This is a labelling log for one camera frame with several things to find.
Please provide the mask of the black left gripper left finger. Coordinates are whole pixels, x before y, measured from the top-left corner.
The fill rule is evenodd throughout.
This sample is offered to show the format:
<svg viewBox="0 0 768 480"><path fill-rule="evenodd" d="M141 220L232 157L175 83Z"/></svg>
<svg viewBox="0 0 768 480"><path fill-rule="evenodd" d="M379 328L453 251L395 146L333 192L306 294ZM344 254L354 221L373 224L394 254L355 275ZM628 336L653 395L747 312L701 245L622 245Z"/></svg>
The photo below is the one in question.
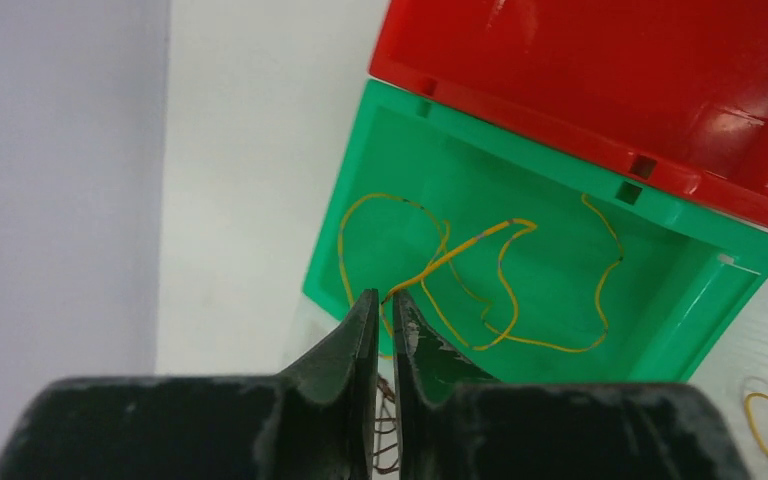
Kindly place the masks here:
<svg viewBox="0 0 768 480"><path fill-rule="evenodd" d="M0 479L368 479L373 418L288 411L279 372L64 378L18 419Z"/></svg>

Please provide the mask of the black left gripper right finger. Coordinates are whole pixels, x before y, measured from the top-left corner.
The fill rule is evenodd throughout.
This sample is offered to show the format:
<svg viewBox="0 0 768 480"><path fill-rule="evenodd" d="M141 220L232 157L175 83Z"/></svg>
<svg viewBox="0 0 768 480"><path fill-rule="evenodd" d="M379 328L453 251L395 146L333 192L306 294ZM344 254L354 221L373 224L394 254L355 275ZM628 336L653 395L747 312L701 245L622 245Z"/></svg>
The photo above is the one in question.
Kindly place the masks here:
<svg viewBox="0 0 768 480"><path fill-rule="evenodd" d="M683 383L504 383L392 300L404 479L746 479L719 410Z"/></svg>

